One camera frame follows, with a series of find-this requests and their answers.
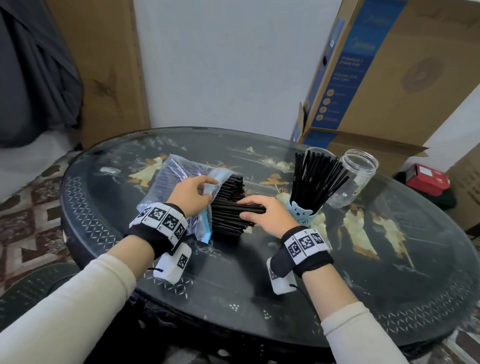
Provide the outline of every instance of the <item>gray curtain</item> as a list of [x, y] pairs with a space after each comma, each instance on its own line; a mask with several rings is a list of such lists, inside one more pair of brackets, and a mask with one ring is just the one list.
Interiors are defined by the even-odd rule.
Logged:
[[0, 0], [0, 147], [74, 127], [82, 84], [43, 0]]

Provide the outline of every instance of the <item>black lacquered table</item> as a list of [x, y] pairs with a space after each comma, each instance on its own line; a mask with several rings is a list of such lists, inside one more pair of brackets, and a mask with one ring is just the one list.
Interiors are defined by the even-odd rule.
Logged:
[[[65, 173], [61, 206], [68, 247], [84, 267], [119, 241], [169, 154], [232, 169], [244, 176], [247, 194], [285, 196], [295, 152], [305, 148], [194, 127], [106, 140]], [[440, 209], [390, 178], [377, 174], [343, 209], [324, 206], [315, 224], [326, 228], [345, 282], [410, 356], [448, 335], [478, 300], [479, 260], [466, 235]], [[277, 239], [254, 227], [239, 239], [186, 240], [192, 257], [177, 284], [149, 271], [136, 289], [149, 307], [168, 313], [164, 320], [191, 327], [230, 353], [331, 360], [320, 321], [302, 293], [272, 292], [265, 262], [280, 247]]]

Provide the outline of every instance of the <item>white sleeve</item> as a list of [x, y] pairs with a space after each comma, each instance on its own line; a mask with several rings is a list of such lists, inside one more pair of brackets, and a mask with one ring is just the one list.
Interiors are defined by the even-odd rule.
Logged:
[[83, 363], [136, 285], [103, 254], [0, 333], [0, 363]]
[[408, 364], [362, 302], [333, 313], [322, 327], [337, 364]]

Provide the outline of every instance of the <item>plastic wrapper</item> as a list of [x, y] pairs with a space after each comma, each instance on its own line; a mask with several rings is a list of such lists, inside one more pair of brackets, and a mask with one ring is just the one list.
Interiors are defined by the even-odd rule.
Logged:
[[[193, 176], [208, 175], [215, 178], [218, 184], [205, 183], [204, 190], [201, 191], [201, 193], [211, 194], [215, 198], [221, 185], [233, 173], [233, 171], [226, 168], [215, 168], [170, 154], [163, 163], [162, 169], [156, 175], [152, 187], [138, 204], [137, 210], [141, 212], [154, 202], [166, 202], [178, 182]], [[210, 205], [200, 214], [188, 218], [187, 234], [195, 234], [197, 240], [204, 243], [209, 242], [212, 235], [212, 210]]]

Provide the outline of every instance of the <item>red box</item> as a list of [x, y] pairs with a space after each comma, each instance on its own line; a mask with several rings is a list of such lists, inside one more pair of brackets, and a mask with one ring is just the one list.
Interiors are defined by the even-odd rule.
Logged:
[[444, 172], [415, 163], [407, 170], [405, 184], [432, 196], [440, 196], [450, 187], [450, 180]]

